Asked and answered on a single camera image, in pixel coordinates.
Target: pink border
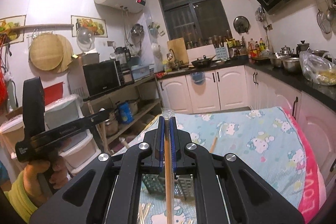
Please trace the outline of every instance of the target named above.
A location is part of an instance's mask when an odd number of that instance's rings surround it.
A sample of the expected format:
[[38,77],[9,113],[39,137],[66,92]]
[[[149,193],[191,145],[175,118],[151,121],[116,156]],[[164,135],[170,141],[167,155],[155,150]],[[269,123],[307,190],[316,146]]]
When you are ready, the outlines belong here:
[[301,130],[300,126],[287,110],[280,108],[286,115],[287,119],[296,129],[306,153],[306,177],[304,189],[298,210],[302,213],[305,223],[308,223],[319,211],[320,208],[320,191],[319,191],[319,168],[310,144]]

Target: countertop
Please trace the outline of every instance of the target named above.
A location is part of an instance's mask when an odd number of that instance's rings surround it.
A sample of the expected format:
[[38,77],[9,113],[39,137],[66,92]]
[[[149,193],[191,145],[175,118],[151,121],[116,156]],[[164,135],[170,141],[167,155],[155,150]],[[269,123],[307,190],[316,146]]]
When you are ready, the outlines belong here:
[[246,56],[241,56],[236,59],[230,59],[223,63],[213,63],[208,68],[196,69],[182,69],[175,72],[170,72],[159,80],[168,79],[172,77],[178,77],[182,75],[188,75],[193,72],[206,72],[215,69],[229,68],[234,66],[249,66],[253,69],[260,70],[272,77],[292,86],[293,88],[303,91],[313,98],[317,99],[325,106],[329,107],[331,110],[336,112],[336,85],[334,86],[326,86],[326,85],[318,85],[313,82],[308,81],[303,74],[290,74],[286,70],[282,68],[273,68],[270,61],[258,63],[253,60],[249,60]]

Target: human hand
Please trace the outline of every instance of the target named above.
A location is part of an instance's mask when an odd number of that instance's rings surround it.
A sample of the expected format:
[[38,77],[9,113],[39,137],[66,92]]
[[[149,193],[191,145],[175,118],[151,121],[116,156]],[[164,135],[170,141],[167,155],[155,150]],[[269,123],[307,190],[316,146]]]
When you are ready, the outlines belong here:
[[[47,201],[42,193],[40,184],[37,179],[37,174],[44,173],[50,167],[50,162],[46,160],[33,160],[30,161],[24,169],[23,184],[30,201],[36,206],[40,207]],[[54,173],[52,174],[49,182],[54,184],[54,189],[60,189],[68,182],[68,170],[65,165],[65,161],[62,157],[58,157],[53,163],[52,168]]]

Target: metal bowl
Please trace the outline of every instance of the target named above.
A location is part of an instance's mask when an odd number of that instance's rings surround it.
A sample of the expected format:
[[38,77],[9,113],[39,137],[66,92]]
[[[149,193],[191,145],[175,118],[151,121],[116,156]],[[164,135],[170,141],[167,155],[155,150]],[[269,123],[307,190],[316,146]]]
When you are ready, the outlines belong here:
[[300,59],[297,57],[290,57],[282,59],[283,67],[290,73],[300,73],[301,65]]
[[277,58],[275,55],[270,58],[271,64],[274,68],[283,68],[282,59],[288,58],[287,55],[280,55],[279,58]]
[[307,52],[310,52],[312,54],[315,54],[317,56],[323,57],[323,54],[329,51],[323,51],[323,50],[308,50]]

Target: silver bolt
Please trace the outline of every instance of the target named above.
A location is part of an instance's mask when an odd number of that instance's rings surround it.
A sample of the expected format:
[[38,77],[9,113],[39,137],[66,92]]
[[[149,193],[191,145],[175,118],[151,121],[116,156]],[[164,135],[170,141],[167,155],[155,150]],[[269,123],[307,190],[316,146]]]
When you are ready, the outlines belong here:
[[109,159],[109,155],[106,154],[106,153],[100,154],[100,155],[98,156],[98,160],[100,160],[100,161],[106,161],[106,160],[108,160],[108,159]]
[[197,145],[195,145],[194,143],[187,144],[187,149],[189,150],[195,150],[196,148],[197,148]]
[[149,147],[148,143],[141,143],[141,144],[139,144],[139,148],[141,150],[146,150],[148,147]]
[[237,159],[237,156],[235,154],[227,154],[226,159],[228,161],[235,161]]

